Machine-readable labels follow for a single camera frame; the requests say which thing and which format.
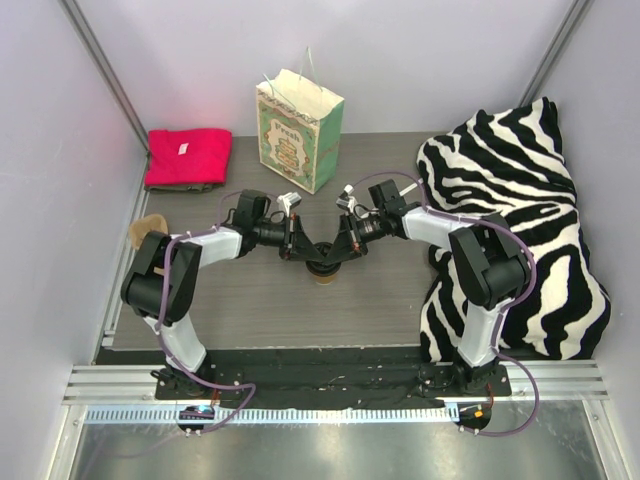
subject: small cup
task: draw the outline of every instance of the small cup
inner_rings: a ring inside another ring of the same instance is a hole
[[[314,245],[318,251],[326,256],[331,250],[331,243],[320,242]],[[340,270],[340,264],[335,263],[333,265],[324,265],[320,262],[306,262],[307,270],[311,273],[311,276],[318,285],[329,285],[336,278],[338,270]]]

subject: black and white striped cushion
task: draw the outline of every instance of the black and white striped cushion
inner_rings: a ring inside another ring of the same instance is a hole
[[[555,104],[543,98],[497,115],[480,110],[452,132],[427,140],[418,170],[434,207],[502,214],[536,259],[536,288],[509,311],[502,346],[531,345],[554,359],[591,357],[611,304],[589,272]],[[422,308],[421,349],[425,361],[451,360],[466,300],[451,254],[432,246],[429,260],[438,276]]]

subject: tan cloth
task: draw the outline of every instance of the tan cloth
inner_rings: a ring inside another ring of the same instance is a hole
[[[129,240],[134,250],[138,250],[144,237],[151,231],[169,233],[167,220],[158,213],[152,213],[129,225]]]

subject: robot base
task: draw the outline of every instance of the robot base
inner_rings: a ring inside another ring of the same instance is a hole
[[[511,384],[504,365],[497,365],[476,387],[461,385],[456,381],[454,365],[423,364],[418,380],[420,394],[424,398],[482,397],[489,393],[494,397],[511,396]]]

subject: metal frame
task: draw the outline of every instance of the metal frame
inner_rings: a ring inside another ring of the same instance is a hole
[[[542,400],[606,400],[607,390],[593,360],[523,362],[536,378]],[[533,400],[529,379],[520,368],[505,364],[513,395],[496,401]],[[151,370],[163,365],[77,366],[69,379],[63,405],[160,405],[175,403],[154,398],[157,380]],[[447,398],[447,401],[469,401]],[[179,402],[193,404],[194,401]]]
[[[113,67],[109,63],[107,56],[102,50],[98,39],[96,38],[95,33],[91,29],[91,25],[87,18],[82,13],[82,9],[78,5],[76,0],[58,0],[62,9],[65,11],[67,16],[69,17],[69,21],[73,25],[78,37],[82,43],[84,43],[87,48],[87,52],[89,56],[94,62],[98,72],[102,76],[103,80],[111,90],[116,102],[122,109],[127,121],[131,125],[131,128],[135,132],[138,140],[143,145],[145,150],[149,150],[149,142],[147,140],[147,131],[145,130],[140,118],[138,117],[137,112],[133,108],[127,93],[124,91],[118,76],[116,75]]]
[[[551,39],[551,44],[544,53],[540,64],[536,68],[533,77],[529,81],[522,97],[520,98],[520,106],[529,105],[538,96],[544,82],[547,80],[560,54],[564,51],[569,38],[575,33],[580,21],[584,18],[588,7],[591,6],[593,0],[574,0],[566,15],[560,23],[560,27]]]
[[[635,478],[613,426],[611,401],[584,400],[583,404],[607,478]]]
[[[144,182],[140,181],[140,187],[136,196],[136,201],[133,205],[131,212],[131,218],[129,219],[129,225],[134,221],[142,218],[147,208],[147,202],[149,201],[149,192],[144,188]],[[95,346],[93,353],[93,359],[98,356],[100,347],[111,347],[113,345],[113,337],[116,334],[116,327],[118,326],[118,320],[120,318],[120,309],[122,308],[122,299],[120,298],[120,286],[124,281],[124,277],[127,274],[135,251],[129,245],[129,240],[125,235],[120,245],[120,255],[118,257],[118,267],[116,269],[116,275],[111,286],[109,293],[109,300],[105,310],[104,318],[102,321],[102,331],[99,337],[99,341]]]
[[[68,480],[71,475],[87,414],[87,407],[84,405],[63,408],[65,419],[56,441],[48,475],[45,477],[48,480]]]
[[[609,400],[602,374],[593,360],[524,362],[537,380],[542,401],[582,400],[593,436],[609,478],[633,478],[625,462],[612,422]],[[175,421],[180,405],[194,400],[158,401],[154,398],[156,380],[149,372],[161,365],[77,366],[73,369],[64,395],[66,419],[61,429],[49,480],[67,479],[80,441],[82,426],[95,423],[166,423]],[[515,365],[507,365],[514,391],[511,397],[496,401],[530,401],[531,385]],[[240,424],[309,424],[359,422],[448,422],[455,417],[456,401],[447,399],[442,411],[395,410],[304,412],[297,410],[246,410]]]

